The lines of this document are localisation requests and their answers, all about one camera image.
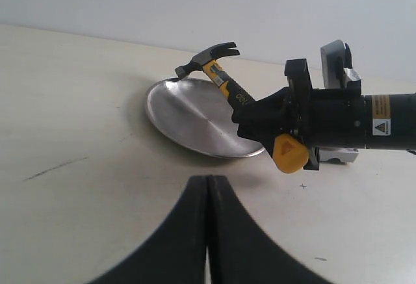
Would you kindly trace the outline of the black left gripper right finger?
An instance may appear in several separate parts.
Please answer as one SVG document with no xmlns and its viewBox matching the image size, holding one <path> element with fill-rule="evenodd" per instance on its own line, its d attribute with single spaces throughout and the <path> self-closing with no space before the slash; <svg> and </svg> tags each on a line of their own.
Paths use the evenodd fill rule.
<svg viewBox="0 0 416 284">
<path fill-rule="evenodd" d="M 212 283 L 328 283 L 289 255 L 250 216 L 228 179 L 207 180 L 207 245 Z"/>
</svg>

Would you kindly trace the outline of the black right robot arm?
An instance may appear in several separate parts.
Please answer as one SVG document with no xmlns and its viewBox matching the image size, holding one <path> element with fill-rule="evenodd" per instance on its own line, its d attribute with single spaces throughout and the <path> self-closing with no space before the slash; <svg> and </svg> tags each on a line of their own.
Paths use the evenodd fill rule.
<svg viewBox="0 0 416 284">
<path fill-rule="evenodd" d="M 415 94 L 364 96 L 359 82 L 316 89 L 304 58 L 288 60 L 285 76 L 288 86 L 232 115 L 280 171 L 318 170 L 322 148 L 415 151 Z"/>
</svg>

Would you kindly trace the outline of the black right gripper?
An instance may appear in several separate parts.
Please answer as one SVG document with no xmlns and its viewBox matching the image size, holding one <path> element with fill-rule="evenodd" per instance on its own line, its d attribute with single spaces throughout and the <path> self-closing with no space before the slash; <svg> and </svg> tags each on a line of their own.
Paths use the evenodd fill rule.
<svg viewBox="0 0 416 284">
<path fill-rule="evenodd" d="M 231 121 L 239 125 L 239 137 L 259 142 L 275 160 L 275 139 L 287 132 L 279 122 L 290 113 L 292 94 L 296 129 L 309 154 L 303 169 L 319 169 L 321 148 L 365 147 L 366 106 L 360 78 L 354 77 L 345 88 L 313 88 L 304 58 L 287 60 L 285 76 L 289 87 L 233 111 Z"/>
</svg>

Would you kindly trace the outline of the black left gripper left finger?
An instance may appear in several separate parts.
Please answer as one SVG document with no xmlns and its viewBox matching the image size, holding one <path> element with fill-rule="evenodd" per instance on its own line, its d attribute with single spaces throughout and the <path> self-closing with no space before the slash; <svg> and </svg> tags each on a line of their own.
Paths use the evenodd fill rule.
<svg viewBox="0 0 416 284">
<path fill-rule="evenodd" d="M 160 226 L 92 283 L 204 283 L 208 177 L 192 176 Z"/>
</svg>

